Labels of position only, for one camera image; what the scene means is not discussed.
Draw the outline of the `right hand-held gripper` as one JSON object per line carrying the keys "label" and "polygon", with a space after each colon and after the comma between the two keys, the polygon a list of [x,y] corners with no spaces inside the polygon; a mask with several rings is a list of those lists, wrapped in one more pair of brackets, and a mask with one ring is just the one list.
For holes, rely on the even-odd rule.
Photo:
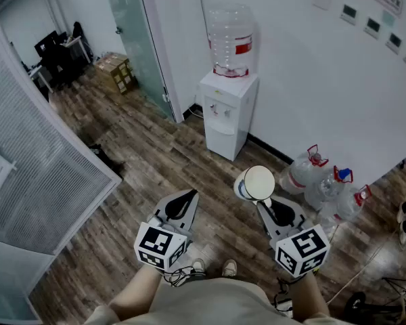
{"label": "right hand-held gripper", "polygon": [[[256,207],[267,231],[276,231],[277,225],[299,226],[305,220],[302,207],[287,198],[271,197],[271,211],[264,202],[257,202]],[[294,278],[318,268],[330,251],[328,237],[319,224],[282,240],[271,239],[269,245],[275,251],[275,262]]]}

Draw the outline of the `white cup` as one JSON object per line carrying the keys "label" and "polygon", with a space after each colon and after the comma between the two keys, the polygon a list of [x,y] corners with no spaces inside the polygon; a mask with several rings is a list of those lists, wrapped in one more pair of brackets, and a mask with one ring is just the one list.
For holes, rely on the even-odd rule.
{"label": "white cup", "polygon": [[238,198],[256,204],[263,202],[271,206],[271,195],[275,189],[275,178],[272,172],[262,166],[249,167],[236,178],[233,190]]}

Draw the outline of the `white water dispenser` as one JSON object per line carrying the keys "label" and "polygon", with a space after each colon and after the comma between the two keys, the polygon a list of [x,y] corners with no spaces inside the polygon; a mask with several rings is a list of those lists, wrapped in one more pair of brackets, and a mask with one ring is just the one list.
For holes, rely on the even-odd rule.
{"label": "white water dispenser", "polygon": [[206,147],[235,160],[248,137],[258,76],[227,78],[208,73],[200,81]]}

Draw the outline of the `person's right forearm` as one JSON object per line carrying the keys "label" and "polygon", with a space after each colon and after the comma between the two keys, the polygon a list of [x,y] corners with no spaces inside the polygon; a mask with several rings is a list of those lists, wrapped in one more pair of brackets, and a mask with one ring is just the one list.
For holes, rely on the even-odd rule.
{"label": "person's right forearm", "polygon": [[313,272],[308,272],[291,285],[290,298],[292,299],[293,318],[298,322],[304,322],[318,315],[330,315],[328,305],[320,292]]}

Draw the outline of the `clear large water jug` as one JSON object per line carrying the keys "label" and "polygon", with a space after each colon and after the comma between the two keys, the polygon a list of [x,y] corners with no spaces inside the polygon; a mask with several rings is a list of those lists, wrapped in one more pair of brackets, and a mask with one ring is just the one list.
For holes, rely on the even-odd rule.
{"label": "clear large water jug", "polygon": [[207,17],[212,71],[222,77],[249,75],[253,63],[254,17],[247,5],[219,3]]}

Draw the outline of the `empty bottle with blue cap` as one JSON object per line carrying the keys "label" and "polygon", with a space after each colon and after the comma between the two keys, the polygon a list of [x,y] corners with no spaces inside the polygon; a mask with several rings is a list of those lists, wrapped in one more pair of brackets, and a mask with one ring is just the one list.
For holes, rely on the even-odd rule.
{"label": "empty bottle with blue cap", "polygon": [[352,182],[353,171],[350,168],[339,169],[333,166],[307,187],[304,198],[315,211],[319,212],[325,203],[336,200],[346,185]]}

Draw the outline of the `person's right shoe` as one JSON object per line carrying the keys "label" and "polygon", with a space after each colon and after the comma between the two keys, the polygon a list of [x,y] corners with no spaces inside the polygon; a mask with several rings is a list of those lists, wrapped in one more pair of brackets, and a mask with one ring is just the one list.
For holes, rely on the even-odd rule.
{"label": "person's right shoe", "polygon": [[228,259],[222,268],[222,277],[229,278],[237,276],[238,267],[237,263],[233,259]]}

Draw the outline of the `black trash bin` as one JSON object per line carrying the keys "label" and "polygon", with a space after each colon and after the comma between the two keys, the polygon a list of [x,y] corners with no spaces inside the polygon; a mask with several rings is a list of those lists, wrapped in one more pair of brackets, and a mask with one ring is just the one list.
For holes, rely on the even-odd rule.
{"label": "black trash bin", "polygon": [[107,167],[109,167],[117,176],[123,179],[123,163],[112,160],[102,149],[100,144],[89,146],[90,151],[94,153]]}

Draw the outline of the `person's beige shirt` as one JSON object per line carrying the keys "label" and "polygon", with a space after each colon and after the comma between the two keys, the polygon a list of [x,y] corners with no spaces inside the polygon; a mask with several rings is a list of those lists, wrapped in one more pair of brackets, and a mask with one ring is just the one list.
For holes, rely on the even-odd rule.
{"label": "person's beige shirt", "polygon": [[119,320],[107,305],[95,308],[84,325],[352,325],[321,313],[303,323],[277,311],[263,290],[227,278],[162,284],[149,312]]}

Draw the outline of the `black tripod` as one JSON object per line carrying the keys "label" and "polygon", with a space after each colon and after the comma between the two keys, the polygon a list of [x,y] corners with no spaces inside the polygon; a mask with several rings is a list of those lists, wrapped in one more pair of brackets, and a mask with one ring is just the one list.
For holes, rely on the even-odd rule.
{"label": "black tripod", "polygon": [[344,316],[356,325],[406,325],[406,279],[382,277],[397,296],[383,305],[368,303],[364,292],[346,302]]}

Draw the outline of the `dark cardboard box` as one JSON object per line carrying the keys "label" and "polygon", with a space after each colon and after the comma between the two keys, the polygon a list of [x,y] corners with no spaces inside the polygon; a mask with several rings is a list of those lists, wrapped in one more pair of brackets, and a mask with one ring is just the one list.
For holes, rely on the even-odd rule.
{"label": "dark cardboard box", "polygon": [[137,87],[137,79],[129,60],[124,68],[111,68],[110,71],[102,71],[102,74],[104,74],[104,83],[120,94],[132,91]]}

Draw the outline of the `light cardboard box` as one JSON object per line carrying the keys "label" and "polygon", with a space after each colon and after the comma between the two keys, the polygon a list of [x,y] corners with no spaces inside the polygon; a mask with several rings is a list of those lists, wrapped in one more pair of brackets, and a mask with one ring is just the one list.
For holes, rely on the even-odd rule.
{"label": "light cardboard box", "polygon": [[111,68],[122,69],[126,66],[126,62],[128,61],[128,57],[126,55],[120,53],[110,52],[107,53],[104,57],[99,59],[95,66],[98,67],[102,71],[110,71]]}

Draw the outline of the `frosted glass door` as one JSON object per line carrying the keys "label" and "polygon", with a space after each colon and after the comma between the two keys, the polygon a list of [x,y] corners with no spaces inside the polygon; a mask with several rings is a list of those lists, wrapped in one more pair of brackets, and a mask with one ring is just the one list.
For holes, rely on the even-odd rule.
{"label": "frosted glass door", "polygon": [[141,90],[174,121],[175,115],[165,98],[164,81],[141,0],[109,0],[109,2],[116,23],[116,33],[122,40]]}

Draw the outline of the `black monitor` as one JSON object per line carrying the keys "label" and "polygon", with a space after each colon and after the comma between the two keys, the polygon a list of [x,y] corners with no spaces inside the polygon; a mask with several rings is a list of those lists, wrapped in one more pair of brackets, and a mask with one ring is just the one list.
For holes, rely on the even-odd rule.
{"label": "black monitor", "polygon": [[54,45],[59,43],[59,37],[56,31],[49,33],[46,37],[41,39],[36,45],[35,50],[39,57],[43,57],[43,54],[51,49]]}

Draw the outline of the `glass partition with white frame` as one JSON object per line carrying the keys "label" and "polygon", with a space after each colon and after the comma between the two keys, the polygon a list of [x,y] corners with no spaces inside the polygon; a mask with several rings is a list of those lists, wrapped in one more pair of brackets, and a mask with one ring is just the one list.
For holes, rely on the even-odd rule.
{"label": "glass partition with white frame", "polygon": [[0,26],[0,324],[39,325],[29,294],[120,183],[36,88]]}

